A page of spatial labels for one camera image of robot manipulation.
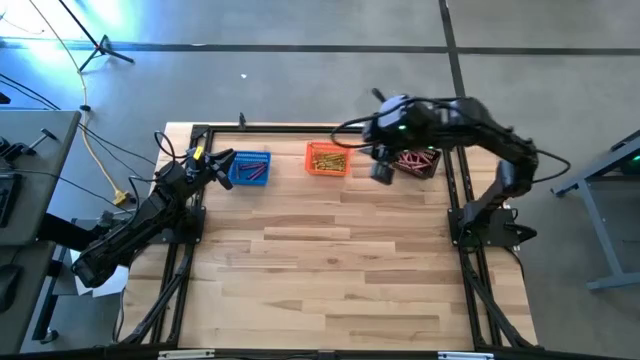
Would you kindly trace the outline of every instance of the concrete floor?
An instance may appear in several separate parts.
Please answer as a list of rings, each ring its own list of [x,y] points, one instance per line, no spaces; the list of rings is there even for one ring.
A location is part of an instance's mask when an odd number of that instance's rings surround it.
[[[106,32],[113,41],[446,44],[438,0],[68,2],[95,36]],[[55,2],[38,3],[65,39],[82,39],[64,13],[54,16],[60,11]],[[634,0],[449,0],[449,8],[459,46],[640,47],[635,16],[640,3]],[[46,28],[24,4],[11,4],[7,19],[32,31]],[[31,36],[2,21],[0,35]],[[73,54],[80,61],[88,56],[86,51]],[[242,111],[249,121],[341,122],[376,110],[377,101],[369,95],[374,86],[385,94],[455,95],[445,54],[132,51],[126,55],[136,64],[103,57],[85,72],[89,103],[95,110],[91,127],[149,158],[157,154],[152,131],[163,129],[168,121],[236,121]],[[515,126],[538,147],[569,159],[572,173],[638,128],[640,57],[462,55],[460,63],[468,95],[483,100],[503,125]],[[32,86],[62,108],[76,109],[82,101],[68,58],[46,43],[0,49],[0,72]],[[39,107],[20,94],[6,93],[14,106]],[[101,158],[126,187],[126,169],[106,154]],[[551,160],[541,162],[539,174],[558,169]],[[130,163],[140,171],[151,171],[144,162],[130,159]],[[111,197],[109,184],[98,174],[77,138],[63,176]],[[585,282],[608,275],[608,268],[582,201],[575,195],[554,198],[548,189],[556,183],[537,185],[525,198],[511,202],[520,209],[519,222],[539,232],[523,245],[521,257],[540,344],[554,350],[640,358],[636,344],[640,286],[587,291]],[[60,184],[50,212],[63,218],[98,216],[104,206]],[[620,251],[636,259],[636,264],[625,263],[626,269],[639,267],[639,243],[625,243]],[[63,298],[52,324],[60,339],[44,346],[27,340],[22,350],[107,344],[117,309],[116,296],[97,301]]]

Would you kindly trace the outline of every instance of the wooden table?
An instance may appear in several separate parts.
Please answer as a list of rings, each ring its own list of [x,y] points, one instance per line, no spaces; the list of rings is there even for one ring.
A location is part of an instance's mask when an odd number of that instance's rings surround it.
[[[192,125],[167,124],[176,149],[188,146]],[[356,152],[347,177],[311,176],[305,145],[327,139],[215,135],[214,151],[271,152],[271,174],[266,187],[207,186],[205,234],[196,247],[180,347],[472,349],[459,259],[450,245],[443,162],[433,179],[397,172],[385,186],[369,178],[372,160]],[[479,148],[467,155],[481,194],[493,181],[496,158]],[[151,246],[133,264],[121,338],[157,298],[166,251]],[[535,343],[518,264],[503,249],[486,252],[497,303]],[[486,311],[478,311],[490,339]]]

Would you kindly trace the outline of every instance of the blue bin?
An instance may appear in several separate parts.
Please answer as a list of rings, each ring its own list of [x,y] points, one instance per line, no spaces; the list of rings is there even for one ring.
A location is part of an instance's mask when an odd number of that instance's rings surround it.
[[[247,180],[247,176],[253,174],[256,169],[240,170],[240,165],[256,162],[267,163],[267,170],[255,180]],[[236,151],[236,158],[231,165],[229,178],[234,185],[254,185],[265,186],[269,181],[269,171],[271,170],[271,153],[260,151]]]

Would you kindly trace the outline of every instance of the orange bin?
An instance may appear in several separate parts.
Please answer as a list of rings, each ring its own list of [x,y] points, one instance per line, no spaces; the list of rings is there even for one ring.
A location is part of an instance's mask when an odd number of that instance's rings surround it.
[[[316,160],[323,154],[343,154],[345,160],[344,171],[316,169]],[[312,175],[329,175],[329,176],[345,176],[351,170],[349,164],[349,156],[351,149],[345,149],[333,143],[327,142],[309,142],[307,143],[307,154],[305,156],[304,168]]]

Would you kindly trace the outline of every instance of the tripod stand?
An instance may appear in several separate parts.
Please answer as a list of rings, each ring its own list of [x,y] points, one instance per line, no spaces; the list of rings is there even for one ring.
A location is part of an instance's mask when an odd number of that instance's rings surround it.
[[[82,24],[80,23],[80,20],[78,20],[78,18],[76,18],[76,16],[73,14],[73,12],[71,12],[71,10],[67,7],[67,4],[65,4],[64,1],[62,1],[62,0],[59,0],[59,1],[60,1],[60,4],[62,4],[62,6],[64,6],[65,10],[67,10],[69,15],[71,15],[71,17],[76,22],[76,24],[78,24],[78,26],[80,26],[80,29],[82,29],[82,32],[84,32],[84,34],[87,35],[89,40],[91,40],[91,42],[93,43],[93,46],[95,47],[95,49],[93,50],[93,53],[91,53],[91,56],[89,56],[89,58],[82,64],[82,66],[80,66],[80,71],[81,72],[85,68],[85,66],[87,66],[87,64],[89,64],[89,61],[91,61],[93,58],[96,57],[96,54],[98,52],[100,52],[100,55],[109,54],[111,56],[117,57],[118,59],[122,59],[124,61],[128,61],[128,62],[130,62],[132,64],[134,63],[132,58],[126,57],[126,56],[121,55],[121,54],[118,54],[117,52],[111,50],[111,44],[109,43],[109,38],[107,37],[107,35],[103,35],[102,39],[100,40],[100,43],[97,43],[93,39],[91,34],[89,34],[87,29],[85,29],[84,26],[82,26]]]

